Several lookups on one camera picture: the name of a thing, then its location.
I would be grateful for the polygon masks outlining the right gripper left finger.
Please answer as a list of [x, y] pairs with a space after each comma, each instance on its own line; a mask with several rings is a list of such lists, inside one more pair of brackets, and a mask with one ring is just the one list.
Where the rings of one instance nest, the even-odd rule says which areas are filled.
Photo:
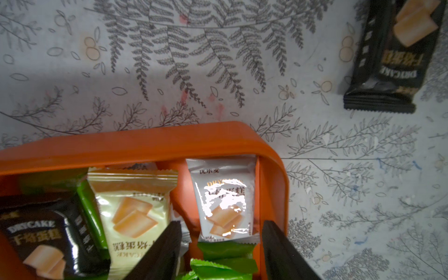
[[173, 221], [124, 280], [174, 280], [181, 240], [181, 224]]

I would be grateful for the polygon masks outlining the green cookie packet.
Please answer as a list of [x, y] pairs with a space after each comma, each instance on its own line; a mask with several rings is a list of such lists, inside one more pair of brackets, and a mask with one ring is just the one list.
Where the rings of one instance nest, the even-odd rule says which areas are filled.
[[178, 280], [252, 280], [258, 272], [253, 259], [255, 243], [199, 242], [203, 259], [191, 259], [191, 270], [179, 273]]
[[87, 181], [87, 175], [87, 168], [27, 173], [19, 176], [19, 187], [23, 194], [77, 192], [96, 244], [100, 249], [107, 250], [106, 236], [95, 195]]

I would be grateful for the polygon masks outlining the orange storage box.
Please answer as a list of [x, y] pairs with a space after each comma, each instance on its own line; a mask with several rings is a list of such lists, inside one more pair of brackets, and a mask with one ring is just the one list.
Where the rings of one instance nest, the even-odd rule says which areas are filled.
[[16, 175], [22, 173], [156, 162], [160, 168], [178, 170], [172, 203], [197, 240], [200, 221], [185, 160], [246, 154], [258, 157], [256, 229], [262, 230], [264, 221], [270, 220], [286, 232], [289, 181], [281, 158], [248, 125], [237, 121], [59, 136], [8, 148], [1, 151], [1, 194], [17, 194]]

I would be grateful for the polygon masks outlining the yellow cookie packet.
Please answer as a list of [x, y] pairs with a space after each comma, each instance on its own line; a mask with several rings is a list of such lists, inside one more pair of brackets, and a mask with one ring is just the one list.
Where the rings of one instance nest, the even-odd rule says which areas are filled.
[[175, 170], [90, 168], [110, 255], [110, 280], [123, 280], [170, 223]]

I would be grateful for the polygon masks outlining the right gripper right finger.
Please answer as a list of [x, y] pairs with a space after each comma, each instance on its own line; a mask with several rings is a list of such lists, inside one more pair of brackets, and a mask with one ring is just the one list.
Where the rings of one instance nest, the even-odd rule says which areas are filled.
[[262, 245], [269, 280], [320, 280], [277, 224], [271, 220], [263, 223]]

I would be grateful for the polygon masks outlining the black cookie packet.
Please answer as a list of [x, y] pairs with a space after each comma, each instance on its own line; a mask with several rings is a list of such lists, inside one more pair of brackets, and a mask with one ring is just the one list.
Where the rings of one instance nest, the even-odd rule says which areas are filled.
[[1, 232], [38, 277], [74, 280], [109, 270], [76, 192], [1, 197]]
[[370, 1], [344, 108], [413, 114], [446, 1]]

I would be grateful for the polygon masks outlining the white cookie packet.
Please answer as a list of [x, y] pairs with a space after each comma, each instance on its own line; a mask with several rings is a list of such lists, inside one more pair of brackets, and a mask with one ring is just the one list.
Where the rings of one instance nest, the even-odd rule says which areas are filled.
[[253, 235], [256, 190], [254, 155], [187, 159], [198, 206], [202, 242]]

